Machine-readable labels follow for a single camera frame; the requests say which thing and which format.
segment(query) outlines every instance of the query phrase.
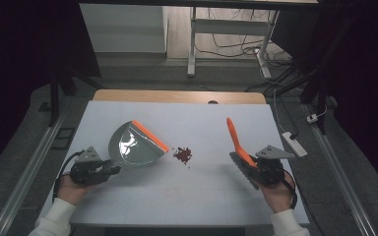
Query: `floor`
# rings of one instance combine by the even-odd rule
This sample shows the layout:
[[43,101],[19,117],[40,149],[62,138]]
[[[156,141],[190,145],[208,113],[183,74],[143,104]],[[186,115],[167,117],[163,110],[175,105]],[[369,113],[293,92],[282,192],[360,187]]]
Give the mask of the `floor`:
[[[236,15],[235,11],[222,14],[228,19]],[[204,17],[208,17],[208,12],[202,14],[204,14]],[[185,16],[189,15],[183,8],[177,8],[174,16],[185,19]],[[246,12],[244,18],[246,16],[251,16],[251,12],[250,15]],[[187,31],[189,28],[173,26],[171,21],[169,26],[169,46],[174,43],[176,48],[185,48],[178,43],[188,37],[183,32],[177,32],[177,30],[186,28]],[[178,38],[173,35],[172,32],[174,30],[182,36],[181,40],[173,42],[172,39],[174,37]],[[220,50],[215,47],[210,35],[199,36],[210,38],[206,41],[198,40],[197,38],[197,45],[199,42],[199,46],[202,46],[202,49]],[[220,45],[236,44],[240,42],[240,38],[236,36],[230,41],[221,41],[220,38],[219,41]],[[229,60],[228,58],[223,59],[216,57],[216,55],[203,55],[201,53],[198,53],[197,57],[202,58],[202,56],[205,56],[205,58],[197,62],[195,78],[188,79],[186,77],[187,61],[185,61],[187,51],[185,49],[173,51],[170,47],[168,51],[168,59],[158,57],[142,58],[138,55],[121,57],[112,54],[97,54],[102,78],[95,80],[108,89],[216,91],[246,91],[247,88],[264,82],[258,73],[257,61],[250,59],[249,56],[244,55],[241,60],[234,60],[233,58]],[[228,53],[229,55],[230,53],[239,53],[240,49],[233,47],[230,51],[220,52]],[[270,69],[273,75],[277,77],[286,67],[271,67]],[[74,134],[86,109],[87,102],[92,99],[95,93],[95,89],[86,83],[77,79],[74,82],[78,88],[75,96],[69,97],[60,94],[62,108],[68,107],[65,120],[60,126],[61,132],[50,144],[50,149],[36,177],[32,177],[31,188],[20,210],[16,213],[7,235],[27,235],[33,229],[33,224],[69,147],[70,143],[69,139],[66,139],[66,134],[67,137]],[[266,84],[265,86],[254,87],[249,91],[263,92],[271,85]],[[304,226],[310,230],[311,235],[362,235],[354,221],[351,209],[333,176],[333,172],[327,164],[327,158],[317,142],[312,127],[304,120],[308,113],[298,100],[299,94],[300,88],[292,90],[276,100],[268,96],[267,102],[274,112],[278,111],[279,119],[276,119],[276,122],[281,126],[281,131],[282,129],[289,131],[297,129],[300,131],[300,135],[297,138],[309,153],[307,158],[290,162],[311,221],[309,225]],[[41,137],[47,131],[49,122],[48,102],[48,86],[37,89],[31,95],[31,107],[26,114],[25,120],[0,156],[0,212],[30,158],[33,156]],[[313,109],[312,104],[308,105],[308,109]],[[364,154],[338,125],[333,116],[334,110],[335,106],[330,105],[326,114],[327,137],[330,139],[340,163],[346,171],[347,178],[378,233],[378,175]],[[104,228],[81,226],[77,228],[75,235],[109,235],[108,231]],[[248,236],[272,235],[273,231],[271,226],[264,225],[263,227],[247,227],[244,230],[244,234]]]

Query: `white wall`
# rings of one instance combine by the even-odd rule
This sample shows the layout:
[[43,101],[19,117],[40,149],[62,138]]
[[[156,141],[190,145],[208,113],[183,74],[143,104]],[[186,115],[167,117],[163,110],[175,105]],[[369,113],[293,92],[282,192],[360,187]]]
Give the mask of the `white wall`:
[[166,8],[80,4],[95,52],[166,51]]

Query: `metal frame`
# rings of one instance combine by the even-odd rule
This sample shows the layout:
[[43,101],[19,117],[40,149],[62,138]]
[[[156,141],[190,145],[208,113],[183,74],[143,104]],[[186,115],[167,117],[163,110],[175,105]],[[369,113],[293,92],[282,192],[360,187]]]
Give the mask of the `metal frame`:
[[24,169],[23,174],[17,182],[14,190],[12,191],[8,201],[5,203],[2,211],[0,213],[0,235],[6,235],[15,216],[20,209],[24,198],[26,197],[32,182],[38,172],[41,163],[47,156],[48,150],[50,149],[51,143],[57,135],[57,132],[63,123],[67,111],[70,110],[72,98],[66,98],[66,104],[63,105],[63,110],[59,118],[55,121],[52,127],[48,127],[45,131],[43,137],[41,138],[37,148],[35,149],[32,157]]
[[260,50],[256,51],[259,65],[266,79],[272,77],[264,58],[266,48],[269,44],[270,36],[275,27],[276,18],[279,11],[273,11],[270,21],[267,22],[246,22],[229,20],[196,19],[196,7],[191,8],[191,37],[188,57],[188,77],[195,76],[195,35],[196,33],[219,33],[237,35],[257,35],[264,36]]
[[[303,108],[309,113],[306,105],[303,105]],[[358,228],[360,229],[361,235],[377,235],[374,227],[372,226],[370,218],[361,203],[361,200],[359,199],[357,193],[349,182],[346,172],[343,170],[343,167],[340,164],[339,159],[330,144],[330,140],[326,135],[323,135],[321,133],[321,130],[315,124],[312,124],[312,131],[317,138],[321,150],[324,152],[328,165],[333,171],[333,175],[336,178],[337,183],[339,184],[340,190],[342,191],[346,202],[351,208],[351,213],[354,216],[354,220]]]

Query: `dustpan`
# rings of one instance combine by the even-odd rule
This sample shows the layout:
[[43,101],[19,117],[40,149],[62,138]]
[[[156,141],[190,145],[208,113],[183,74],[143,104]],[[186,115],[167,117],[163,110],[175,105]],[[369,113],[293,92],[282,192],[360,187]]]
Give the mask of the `dustpan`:
[[123,124],[109,141],[109,155],[121,168],[143,167],[156,162],[168,147],[137,120]]

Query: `white sleeve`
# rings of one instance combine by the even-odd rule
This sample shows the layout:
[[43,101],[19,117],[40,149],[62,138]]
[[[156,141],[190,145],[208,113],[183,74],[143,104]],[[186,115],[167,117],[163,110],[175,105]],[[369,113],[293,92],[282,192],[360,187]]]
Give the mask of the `white sleeve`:
[[309,236],[306,228],[300,227],[293,215],[292,209],[287,209],[271,215],[275,236]]
[[30,233],[30,236],[68,236],[70,234],[69,219],[75,208],[61,199],[54,199],[54,204],[47,215],[36,221],[35,230]]

